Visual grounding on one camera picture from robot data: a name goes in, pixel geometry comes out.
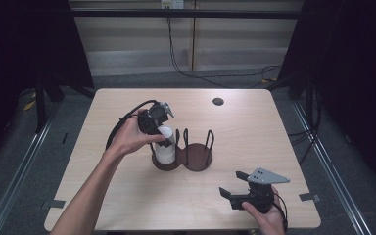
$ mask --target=power outlet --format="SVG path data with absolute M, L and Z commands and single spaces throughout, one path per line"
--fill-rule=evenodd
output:
M 172 0 L 161 0 L 162 9 L 172 9 Z
M 172 0 L 172 9 L 184 9 L 184 0 Z

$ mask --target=gray carpet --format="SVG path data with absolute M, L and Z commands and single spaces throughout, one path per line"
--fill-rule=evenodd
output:
M 258 70 L 202 71 L 197 74 L 239 74 L 239 72 L 258 72 Z M 264 78 L 274 78 L 277 73 L 278 69 L 272 70 L 266 73 Z M 260 83 L 261 75 L 217 77 L 209 78 L 209 80 L 230 88 L 264 88 L 267 85 L 267 83 Z M 94 77 L 94 82 L 96 89 L 104 87 L 221 88 L 203 79 L 186 77 L 177 72 Z M 303 128 L 293 108 L 295 101 L 289 100 L 287 89 L 287 87 L 278 88 L 272 94 L 287 132 L 301 132 Z M 64 88 L 64 91 L 66 99 L 57 111 L 53 124 L 0 234 L 47 234 L 43 224 L 48 209 L 42 208 L 42 204 L 54 198 L 91 104 L 91 99 L 69 88 Z M 27 99 L 27 97 L 20 99 L 20 107 L 0 149 L 0 198 L 33 138 L 36 113 L 35 110 L 22 111 Z M 366 217 L 372 233 L 376 234 L 376 175 L 364 163 L 357 148 L 347 142 L 345 134 L 341 132 L 326 111 L 322 115 L 319 136 L 343 181 Z M 291 141 L 294 141 L 300 136 L 290 138 Z M 294 145 L 298 159 L 304 155 L 308 145 L 307 139 Z M 309 152 L 303 162 L 302 170 L 310 191 L 319 194 L 323 199 L 316 203 L 322 223 L 316 229 L 291 229 L 288 234 L 356 234 L 313 150 Z

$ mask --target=white cylinder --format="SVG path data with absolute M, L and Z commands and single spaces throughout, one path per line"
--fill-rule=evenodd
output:
M 172 142 L 172 144 L 168 147 L 165 147 L 160 146 L 158 143 L 155 143 L 155 153 L 157 160 L 164 165 L 171 164 L 175 161 L 175 140 L 173 137 L 172 128 L 167 125 L 161 125 L 160 127 L 158 127 L 158 131 L 160 131 L 166 139 Z

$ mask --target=forearm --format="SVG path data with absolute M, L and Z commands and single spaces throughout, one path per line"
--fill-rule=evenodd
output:
M 60 216 L 51 234 L 92 234 L 109 184 L 121 158 L 104 154 Z

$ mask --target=wooden table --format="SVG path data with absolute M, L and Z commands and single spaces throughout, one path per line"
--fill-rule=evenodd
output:
M 214 98 L 223 99 L 224 104 L 215 105 Z M 247 182 L 237 179 L 235 171 L 252 173 L 257 167 L 290 178 L 290 183 L 275 185 L 286 202 L 289 227 L 319 226 L 313 201 L 302 202 L 299 197 L 308 193 L 306 182 L 267 90 L 99 90 L 55 197 L 66 201 L 64 208 L 99 162 L 118 120 L 151 99 L 169 102 L 175 118 L 165 124 L 174 130 L 188 128 L 190 143 L 205 144 L 209 129 L 213 131 L 211 166 L 201 172 L 183 165 L 173 171 L 158 170 L 149 145 L 126 156 L 109 187 L 96 230 L 256 228 L 245 211 L 231 209 L 218 187 L 233 194 L 247 194 Z M 53 228 L 62 212 L 63 209 L 50 209 L 45 221 L 47 230 Z

